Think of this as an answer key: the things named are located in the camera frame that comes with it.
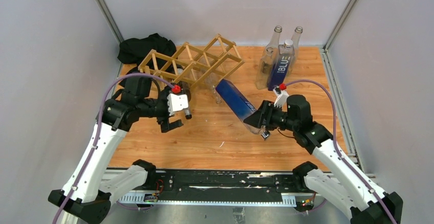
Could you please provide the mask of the blue bottle silver cap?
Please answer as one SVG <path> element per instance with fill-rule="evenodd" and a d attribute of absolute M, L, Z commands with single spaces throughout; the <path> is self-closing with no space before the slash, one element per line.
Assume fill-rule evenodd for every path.
<path fill-rule="evenodd" d="M 243 122 L 246 117 L 256 111 L 256 108 L 231 81 L 222 79 L 215 90 L 248 131 L 254 135 L 260 135 L 264 140 L 269 138 L 271 134 L 264 128 L 257 129 Z"/>

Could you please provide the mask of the blue bottle cork stopper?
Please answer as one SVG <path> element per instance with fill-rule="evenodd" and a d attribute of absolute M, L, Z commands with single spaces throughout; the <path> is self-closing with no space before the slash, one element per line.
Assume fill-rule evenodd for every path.
<path fill-rule="evenodd" d="M 267 81 L 267 89 L 269 91 L 272 91 L 276 86 L 284 82 L 293 57 L 294 42 L 291 39 L 286 39 L 283 44 L 278 46 L 273 60 L 273 66 Z"/>

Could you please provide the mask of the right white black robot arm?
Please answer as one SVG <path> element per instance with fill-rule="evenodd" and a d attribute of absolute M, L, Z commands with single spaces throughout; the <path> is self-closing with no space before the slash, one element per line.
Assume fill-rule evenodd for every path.
<path fill-rule="evenodd" d="M 331 172 L 328 177 L 311 162 L 293 169 L 295 190 L 312 190 L 339 209 L 351 223 L 400 223 L 403 199 L 387 193 L 358 168 L 334 141 L 334 136 L 311 115 L 302 95 L 279 95 L 275 102 L 264 100 L 244 119 L 248 125 L 267 130 L 289 130 L 296 142 L 320 160 Z"/>

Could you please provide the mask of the wooden wine rack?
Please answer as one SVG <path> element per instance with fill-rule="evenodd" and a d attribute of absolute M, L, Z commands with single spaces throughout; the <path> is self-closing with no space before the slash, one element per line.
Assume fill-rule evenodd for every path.
<path fill-rule="evenodd" d="M 171 56 L 151 50 L 138 65 L 138 71 L 168 81 L 183 81 L 194 89 L 201 85 L 216 86 L 244 63 L 236 43 L 217 34 L 202 47 L 184 42 Z"/>

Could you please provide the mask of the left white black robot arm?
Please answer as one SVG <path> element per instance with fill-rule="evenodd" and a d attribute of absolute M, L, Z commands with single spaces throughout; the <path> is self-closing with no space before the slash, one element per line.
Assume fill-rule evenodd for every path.
<path fill-rule="evenodd" d="M 90 142 L 74 173 L 48 197 L 59 212 L 86 223 L 101 223 L 112 205 L 137 187 L 162 188 L 155 165 L 144 160 L 134 161 L 107 182 L 102 177 L 118 145 L 140 118 L 156 118 L 161 132 L 166 133 L 183 125 L 181 120 L 169 119 L 189 108 L 188 95 L 177 83 L 166 81 L 165 88 L 158 89 L 158 96 L 153 99 L 149 97 L 150 87 L 161 82 L 161 77 L 132 73 L 116 79 L 113 86 L 121 81 L 125 81 L 123 89 L 113 96 L 103 96 Z"/>

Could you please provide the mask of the aluminium frame rail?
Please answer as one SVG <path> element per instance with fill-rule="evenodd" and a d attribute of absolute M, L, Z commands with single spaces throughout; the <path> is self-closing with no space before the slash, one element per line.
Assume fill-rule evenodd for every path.
<path fill-rule="evenodd" d="M 81 183 L 53 190 L 49 202 L 87 223 L 101 223 L 111 206 L 136 188 L 156 191 L 164 201 L 266 205 L 284 204 L 285 189 L 313 191 L 344 213 L 351 223 L 399 223 L 402 200 L 388 194 L 358 169 L 344 167 L 328 177 L 314 164 L 306 162 L 290 175 L 261 180 L 249 172 L 218 173 L 187 171 L 158 174 L 154 165 L 130 166 L 109 181 L 103 171 L 92 170 Z"/>

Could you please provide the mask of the clear bottle black label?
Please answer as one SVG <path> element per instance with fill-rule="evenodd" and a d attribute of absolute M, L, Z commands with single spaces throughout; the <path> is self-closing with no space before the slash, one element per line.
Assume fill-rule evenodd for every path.
<path fill-rule="evenodd" d="M 303 27 L 301 26 L 297 26 L 294 29 L 294 33 L 292 35 L 291 40 L 293 41 L 293 50 L 294 50 L 294 54 L 293 54 L 293 59 L 292 59 L 292 63 L 294 64 L 296 62 L 296 60 L 298 59 L 298 54 L 299 54 L 299 41 L 301 38 L 301 35 L 303 33 Z"/>

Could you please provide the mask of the black cloth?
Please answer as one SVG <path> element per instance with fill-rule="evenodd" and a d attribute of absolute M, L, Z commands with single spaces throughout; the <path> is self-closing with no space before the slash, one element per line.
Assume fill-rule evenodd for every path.
<path fill-rule="evenodd" d="M 154 33 L 146 38 L 130 38 L 121 42 L 117 58 L 123 64 L 135 64 L 135 67 L 127 72 L 128 74 L 135 73 L 138 72 L 138 65 L 151 50 L 172 56 L 177 48 L 172 40 Z"/>

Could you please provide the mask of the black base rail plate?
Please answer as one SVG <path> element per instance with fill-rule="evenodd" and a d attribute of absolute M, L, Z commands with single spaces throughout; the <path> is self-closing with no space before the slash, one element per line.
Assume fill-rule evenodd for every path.
<path fill-rule="evenodd" d="M 153 183 L 134 188 L 126 200 L 174 205 L 312 205 L 317 196 L 292 172 L 158 170 Z"/>

